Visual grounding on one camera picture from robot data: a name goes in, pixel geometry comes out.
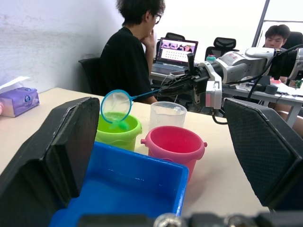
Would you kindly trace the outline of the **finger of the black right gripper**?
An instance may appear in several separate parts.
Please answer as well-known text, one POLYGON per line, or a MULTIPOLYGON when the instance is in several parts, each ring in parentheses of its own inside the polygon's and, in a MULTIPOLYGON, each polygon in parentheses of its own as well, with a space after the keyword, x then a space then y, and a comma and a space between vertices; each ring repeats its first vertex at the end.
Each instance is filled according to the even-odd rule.
POLYGON ((164 87, 176 87, 176 86, 182 86, 186 84, 192 83, 192 76, 189 74, 184 74, 179 77, 175 77, 172 80, 166 82, 163 84, 164 87))
POLYGON ((192 82, 166 83, 159 89, 158 93, 162 96, 176 96, 193 90, 192 82))

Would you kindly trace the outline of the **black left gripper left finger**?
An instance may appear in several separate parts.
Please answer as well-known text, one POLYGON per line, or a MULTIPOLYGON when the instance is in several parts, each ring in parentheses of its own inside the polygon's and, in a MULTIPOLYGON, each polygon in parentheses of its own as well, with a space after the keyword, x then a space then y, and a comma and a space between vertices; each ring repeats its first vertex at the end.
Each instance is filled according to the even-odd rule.
POLYGON ((0 224, 46 227, 80 195, 99 119, 99 99, 54 108, 0 176, 0 224))

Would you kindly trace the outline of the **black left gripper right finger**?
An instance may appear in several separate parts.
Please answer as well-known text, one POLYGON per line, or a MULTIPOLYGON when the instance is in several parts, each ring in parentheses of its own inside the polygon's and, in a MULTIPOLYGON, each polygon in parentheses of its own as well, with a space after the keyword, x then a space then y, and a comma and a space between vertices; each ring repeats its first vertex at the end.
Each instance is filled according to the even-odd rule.
POLYGON ((223 108, 235 154, 260 203, 302 210, 302 138, 271 108, 232 98, 223 108))

